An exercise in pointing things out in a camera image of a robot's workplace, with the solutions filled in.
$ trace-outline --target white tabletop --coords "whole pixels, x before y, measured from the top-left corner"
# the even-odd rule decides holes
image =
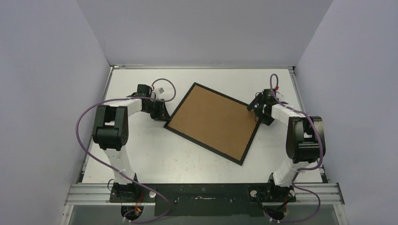
[[[177,89],[176,98],[166,103],[170,115],[194,82],[249,104],[256,92],[269,88],[272,73],[279,76],[283,100],[299,109],[287,69],[117,69],[113,71],[106,99],[126,97],[137,90],[137,84],[151,85],[157,78],[167,78]],[[164,88],[164,99],[173,95],[173,89],[165,81],[156,83],[155,87]],[[131,166],[142,183],[267,182],[286,157],[287,128],[276,120],[269,127],[260,125],[242,166],[166,130],[164,123],[153,121],[144,112],[129,117],[126,148]],[[109,163],[99,145],[94,143],[91,153]],[[89,159],[83,183],[107,183],[112,178],[111,169]],[[322,180],[319,170],[315,170],[300,174],[296,182]]]

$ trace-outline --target cork board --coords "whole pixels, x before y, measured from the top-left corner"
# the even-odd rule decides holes
[[[247,106],[194,83],[164,127],[242,165],[260,125]]]

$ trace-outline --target black frame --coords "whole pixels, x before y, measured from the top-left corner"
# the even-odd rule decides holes
[[[203,85],[201,85],[201,84],[199,84],[199,83],[194,82],[193,85],[191,86],[191,88],[190,88],[190,89],[188,90],[188,92],[185,94],[185,96],[184,96],[184,98],[182,99],[182,101],[180,102],[180,104],[179,104],[179,105],[177,106],[177,108],[174,110],[173,114],[171,115],[171,119],[173,119],[173,117],[175,116],[175,114],[177,113],[177,111],[180,109],[180,107],[182,106],[182,104],[183,104],[184,101],[187,99],[187,97],[189,96],[189,94],[191,93],[191,91],[193,90],[193,88],[194,88],[195,86],[204,88],[204,89],[206,89],[206,90],[208,90],[208,91],[211,91],[211,92],[213,92],[213,93],[215,93],[215,94],[217,94],[217,95],[223,96],[224,98],[227,98],[227,99],[229,99],[229,100],[232,100],[232,101],[234,101],[234,102],[237,102],[237,103],[239,103],[239,104],[242,104],[242,105],[244,105],[244,106],[246,106],[246,107],[248,106],[248,104],[246,104],[246,103],[244,103],[244,102],[242,102],[242,101],[239,101],[239,100],[237,100],[237,99],[235,99],[235,98],[232,98],[232,97],[227,96],[227,95],[225,95],[225,94],[222,94],[222,93],[220,93],[220,92],[218,92],[218,91],[216,91],[216,90],[213,90],[213,89],[211,89],[211,88],[208,88],[208,87],[206,87],[206,86],[203,86]],[[215,154],[217,154],[217,155],[219,155],[219,156],[221,156],[221,157],[224,157],[224,158],[226,158],[226,159],[228,159],[228,160],[230,160],[230,161],[232,161],[232,162],[234,162],[234,163],[236,163],[236,164],[238,164],[238,165],[242,165],[242,164],[243,164],[243,162],[244,162],[244,160],[245,160],[245,158],[246,158],[247,152],[249,151],[249,148],[250,148],[250,146],[251,146],[251,144],[252,144],[252,142],[253,142],[253,139],[254,139],[254,137],[256,136],[257,130],[258,130],[259,126],[260,126],[260,121],[258,121],[257,124],[256,124],[256,126],[255,126],[255,128],[254,128],[254,130],[253,130],[253,133],[252,133],[252,135],[251,135],[251,137],[250,137],[250,139],[249,139],[249,142],[248,142],[247,145],[246,145],[246,149],[245,149],[245,151],[243,152],[243,155],[242,155],[241,159],[240,159],[240,160],[237,160],[237,159],[235,159],[235,158],[233,158],[233,157],[231,157],[231,156],[229,156],[229,155],[227,155],[227,154],[225,154],[225,153],[223,153],[223,152],[220,152],[219,150],[217,150],[217,149],[215,149],[215,148],[213,148],[213,147],[210,147],[210,146],[208,146],[208,145],[206,145],[206,144],[204,144],[204,143],[202,143],[202,142],[200,142],[200,141],[198,141],[198,140],[196,140],[196,139],[194,139],[194,138],[192,138],[192,137],[189,137],[188,135],[185,135],[185,134],[183,134],[183,133],[181,133],[181,132],[179,132],[179,131],[177,131],[177,130],[171,128],[171,127],[169,127],[169,126],[168,126],[169,123],[170,123],[169,121],[166,122],[166,124],[164,125],[164,128],[166,128],[167,130],[169,130],[169,131],[171,131],[171,132],[173,132],[173,133],[175,133],[175,134],[177,134],[177,135],[179,135],[179,136],[181,136],[181,137],[183,137],[183,138],[185,138],[185,139],[187,139],[187,140],[189,140],[189,141],[191,141],[191,142],[193,142],[193,143],[195,143],[195,144],[197,144],[197,145],[199,145],[199,146],[201,146],[201,147],[203,147],[203,148],[205,148],[205,149],[207,149],[207,150],[209,150],[209,151],[211,151],[211,152],[213,152],[213,153],[215,153]]]

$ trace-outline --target cable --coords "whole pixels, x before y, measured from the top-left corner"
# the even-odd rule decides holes
[[[152,86],[154,87],[155,83],[158,82],[158,81],[167,81],[167,82],[169,82],[171,84],[171,86],[174,89],[174,95],[173,95],[173,97],[171,99],[165,100],[164,102],[169,102],[169,101],[173,100],[176,97],[176,94],[177,94],[176,87],[174,86],[174,84],[171,81],[169,81],[168,79],[166,79],[166,78],[159,78],[159,79],[156,79],[154,82],[152,82]]]
[[[289,199],[287,199],[287,198],[285,198],[285,202],[282,204],[282,205],[280,205],[275,211],[279,211],[283,206],[285,207],[285,210],[286,210],[286,208],[287,208],[287,203],[289,203],[291,200],[293,200],[294,199],[294,197],[291,197],[291,198],[289,198]]]
[[[114,179],[110,179],[109,181],[108,181],[108,184],[107,184],[107,188],[108,188],[108,190],[110,190],[110,191],[112,191],[111,189],[109,189],[109,184],[111,183],[111,181],[114,181],[115,182],[115,180]]]
[[[168,81],[168,82],[173,86],[173,89],[174,89],[174,96],[173,96],[170,100],[168,100],[168,101],[171,101],[171,100],[174,99],[174,97],[176,96],[176,88],[175,88],[174,84],[173,84],[171,81],[169,81],[169,80],[166,80],[166,81]],[[107,102],[125,101],[125,100],[131,100],[131,99],[149,99],[149,100],[154,100],[154,101],[166,102],[166,101],[164,101],[164,100],[154,99],[154,98],[150,98],[150,97],[128,97],[128,98],[115,98],[115,99],[109,99],[109,100],[105,100],[105,101],[96,103],[96,104],[90,106],[89,108],[87,108],[87,109],[80,115],[79,119],[77,119],[76,127],[75,127],[75,133],[76,133],[77,142],[79,143],[80,147],[83,149],[83,151],[85,151],[85,153],[86,153],[87,155],[89,155],[90,157],[92,157],[93,159],[95,159],[97,162],[99,162],[99,163],[105,165],[106,167],[109,167],[109,168],[111,168],[112,170],[118,172],[122,177],[124,177],[125,179],[127,179],[127,180],[133,182],[134,184],[139,185],[139,186],[141,186],[141,187],[143,187],[143,188],[145,188],[145,189],[147,189],[147,190],[149,190],[149,191],[153,191],[154,193],[156,193],[158,196],[160,196],[162,199],[164,199],[164,200],[168,203],[168,205],[169,205],[168,210],[167,210],[166,212],[164,212],[163,214],[157,216],[157,217],[154,217],[154,218],[151,218],[151,219],[145,220],[145,221],[131,221],[132,223],[135,223],[135,224],[143,224],[143,223],[148,223],[148,222],[151,222],[151,221],[160,219],[160,218],[164,217],[165,215],[167,215],[168,212],[170,212],[170,210],[171,210],[171,206],[172,206],[171,203],[170,203],[170,202],[167,200],[167,198],[166,198],[165,196],[163,196],[161,193],[157,192],[156,190],[153,190],[152,188],[150,188],[150,187],[148,187],[148,186],[146,186],[146,185],[144,185],[144,184],[139,183],[138,181],[133,180],[132,178],[126,176],[122,171],[120,171],[120,170],[117,169],[116,167],[111,166],[111,165],[109,165],[108,163],[106,163],[106,162],[100,160],[99,158],[95,157],[95,155],[93,155],[92,153],[90,153],[90,152],[87,150],[87,148],[84,146],[82,140],[80,139],[80,135],[79,135],[79,125],[80,125],[80,121],[82,120],[82,118],[83,118],[91,109],[93,109],[93,108],[95,108],[95,107],[97,107],[97,106],[99,106],[99,105],[102,105],[102,104],[104,104],[104,103],[107,103]]]
[[[321,167],[322,162],[323,162],[323,145],[322,145],[321,137],[319,136],[319,133],[318,133],[318,131],[317,131],[316,128],[315,128],[314,122],[313,122],[312,119],[309,117],[309,115],[308,115],[307,113],[303,112],[303,111],[295,110],[295,109],[293,109],[292,107],[286,106],[286,105],[283,104],[281,101],[279,101],[279,99],[276,97],[276,94],[275,94],[275,91],[274,91],[274,87],[273,87],[273,85],[272,85],[272,77],[275,77],[275,78],[276,78],[276,89],[279,88],[279,86],[278,86],[278,84],[279,84],[279,78],[278,78],[278,75],[276,75],[276,74],[272,74],[272,75],[270,76],[270,78],[269,78],[269,86],[270,86],[270,88],[271,88],[271,93],[272,93],[272,96],[275,98],[276,102],[277,102],[278,104],[280,104],[281,106],[283,106],[283,107],[285,107],[285,108],[287,108],[287,109],[292,110],[292,111],[295,112],[295,113],[303,114],[303,115],[307,118],[308,122],[310,123],[311,128],[314,130],[315,137],[316,137],[316,139],[318,140],[318,144],[319,144],[319,161],[318,161],[318,164],[317,164],[316,166],[314,166],[314,167],[311,167],[311,168],[305,168],[305,167],[304,167],[304,168],[299,168],[299,169],[297,170],[297,173],[294,175],[293,180],[291,181],[291,184],[293,185],[293,187],[295,187],[295,188],[297,188],[297,189],[299,189],[299,190],[306,191],[306,192],[309,192],[309,193],[315,195],[315,197],[318,199],[318,207],[316,208],[315,212],[314,212],[313,214],[311,214],[310,216],[308,216],[308,217],[306,217],[306,218],[303,218],[303,219],[297,219],[297,220],[275,220],[275,219],[271,218],[267,213],[265,213],[265,214],[266,214],[269,218],[271,218],[271,221],[276,221],[276,222],[278,222],[278,223],[279,223],[279,222],[280,222],[280,223],[298,223],[298,222],[304,222],[304,221],[307,221],[307,220],[313,218],[313,217],[319,212],[319,210],[320,210],[320,208],[321,208],[321,199],[319,198],[319,195],[317,195],[315,192],[313,192],[313,191],[311,191],[311,190],[308,190],[308,189],[301,188],[301,187],[299,188],[299,187],[297,187],[296,184],[293,183],[293,182],[294,182],[294,180],[297,178],[297,176],[298,176],[298,174],[299,174],[300,171],[303,171],[303,170],[316,170],[316,169],[318,169],[319,167]]]
[[[144,195],[141,193],[140,199],[136,202],[136,207],[135,207],[135,209],[134,209],[134,212],[137,212],[138,203],[140,203],[143,199],[144,199]]]

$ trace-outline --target white wall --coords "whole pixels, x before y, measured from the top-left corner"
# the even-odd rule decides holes
[[[332,0],[77,0],[111,64],[296,65]]]
[[[58,224],[84,158],[75,122],[108,72],[74,0],[1,1],[0,224]]]
[[[398,2],[334,0],[296,74],[350,224],[397,224]]]

